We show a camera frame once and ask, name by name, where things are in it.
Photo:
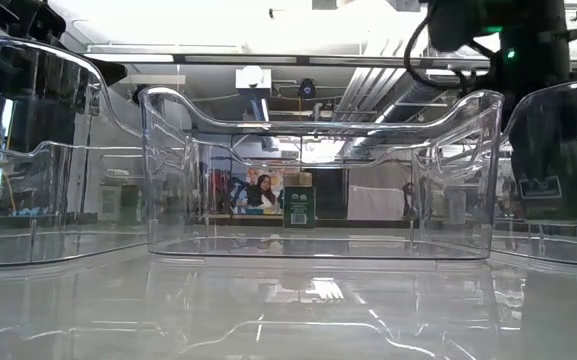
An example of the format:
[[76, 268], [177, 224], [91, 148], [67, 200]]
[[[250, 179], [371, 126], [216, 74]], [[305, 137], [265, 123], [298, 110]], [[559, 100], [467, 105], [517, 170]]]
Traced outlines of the narrow clear plastic bin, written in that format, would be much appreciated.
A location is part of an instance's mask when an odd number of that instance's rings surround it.
[[98, 220], [110, 169], [142, 192], [142, 143], [113, 110], [103, 79], [80, 99], [46, 90], [45, 55], [68, 51], [13, 40], [40, 55], [31, 91], [0, 95], [0, 266], [70, 260], [142, 245], [139, 223]]
[[497, 175], [493, 250], [577, 264], [577, 81], [519, 102]]

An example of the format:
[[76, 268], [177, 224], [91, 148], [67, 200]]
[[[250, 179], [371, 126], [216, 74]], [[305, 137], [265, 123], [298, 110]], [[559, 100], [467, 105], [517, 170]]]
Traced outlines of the colourful wall poster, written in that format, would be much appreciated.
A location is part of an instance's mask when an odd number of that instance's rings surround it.
[[235, 215], [282, 215], [282, 170], [251, 168], [235, 174], [229, 183], [230, 208]]

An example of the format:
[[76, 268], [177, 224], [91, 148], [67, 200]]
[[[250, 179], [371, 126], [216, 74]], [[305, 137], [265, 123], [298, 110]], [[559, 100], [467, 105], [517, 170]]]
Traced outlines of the dark green spice tin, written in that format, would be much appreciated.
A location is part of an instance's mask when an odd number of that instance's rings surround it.
[[120, 195], [120, 222], [139, 223], [142, 219], [142, 192], [138, 185], [124, 184]]
[[286, 228], [315, 227], [315, 189], [286, 187], [283, 198], [283, 225]]

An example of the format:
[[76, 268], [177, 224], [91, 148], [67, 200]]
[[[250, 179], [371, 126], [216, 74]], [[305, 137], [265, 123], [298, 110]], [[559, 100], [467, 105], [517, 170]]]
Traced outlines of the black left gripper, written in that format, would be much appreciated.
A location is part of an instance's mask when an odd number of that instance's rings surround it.
[[[0, 95], [31, 91], [40, 55], [37, 50], [14, 45], [13, 40], [33, 40], [61, 45], [66, 21], [48, 0], [0, 0]], [[60, 99], [80, 99], [90, 82], [110, 86], [127, 76], [125, 66], [70, 52], [45, 55], [46, 90]]]

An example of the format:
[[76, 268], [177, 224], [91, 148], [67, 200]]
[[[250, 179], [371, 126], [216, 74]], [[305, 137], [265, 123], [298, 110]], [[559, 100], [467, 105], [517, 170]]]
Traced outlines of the white partition sheet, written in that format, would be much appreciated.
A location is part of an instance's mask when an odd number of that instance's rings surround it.
[[404, 217], [403, 187], [410, 170], [398, 163], [349, 171], [348, 219], [396, 221]]

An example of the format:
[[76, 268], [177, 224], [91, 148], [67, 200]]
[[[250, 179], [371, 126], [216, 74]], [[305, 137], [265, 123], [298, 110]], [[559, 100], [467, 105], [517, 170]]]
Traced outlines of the horizontal overhead beam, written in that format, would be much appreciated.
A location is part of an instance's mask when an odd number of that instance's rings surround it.
[[[155, 54], [155, 53], [84, 53], [85, 57], [116, 63], [188, 64], [188, 65], [269, 65], [305, 67], [400, 68], [403, 57], [367, 57], [345, 55], [268, 55], [268, 54]], [[489, 61], [477, 58], [411, 58], [410, 64], [422, 69], [485, 69]], [[577, 71], [577, 60], [571, 62]]]

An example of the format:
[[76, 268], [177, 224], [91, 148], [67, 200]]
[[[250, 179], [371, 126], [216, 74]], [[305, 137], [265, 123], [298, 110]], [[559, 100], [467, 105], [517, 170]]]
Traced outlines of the wide clear plastic bin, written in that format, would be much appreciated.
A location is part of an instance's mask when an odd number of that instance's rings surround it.
[[[167, 88], [140, 95], [148, 246], [156, 254], [348, 259], [482, 259], [492, 240], [503, 98], [478, 91], [423, 123], [226, 121]], [[410, 170], [404, 217], [349, 220], [349, 171]], [[309, 172], [315, 227], [235, 215], [231, 178]]]

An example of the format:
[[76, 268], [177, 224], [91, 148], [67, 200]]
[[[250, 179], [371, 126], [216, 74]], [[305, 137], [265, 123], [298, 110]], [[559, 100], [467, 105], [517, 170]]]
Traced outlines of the white-lid spice jar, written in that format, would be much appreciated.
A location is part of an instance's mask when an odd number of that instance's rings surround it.
[[98, 220], [118, 222], [120, 219], [121, 191], [123, 180], [121, 171], [110, 169], [99, 184]]

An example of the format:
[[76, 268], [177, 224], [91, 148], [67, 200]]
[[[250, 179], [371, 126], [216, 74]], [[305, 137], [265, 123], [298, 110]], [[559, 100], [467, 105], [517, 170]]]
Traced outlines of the silver ceiling ducts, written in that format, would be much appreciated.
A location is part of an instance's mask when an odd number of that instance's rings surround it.
[[358, 68], [332, 121], [407, 122], [444, 94], [415, 81], [405, 69]]

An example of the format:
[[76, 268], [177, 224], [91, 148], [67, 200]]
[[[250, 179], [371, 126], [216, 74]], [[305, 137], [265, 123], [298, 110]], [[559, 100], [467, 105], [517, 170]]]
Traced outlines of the white ceiling box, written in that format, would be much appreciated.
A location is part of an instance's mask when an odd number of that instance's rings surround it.
[[248, 65], [237, 69], [235, 73], [235, 88], [238, 90], [270, 89], [272, 73], [257, 65]]

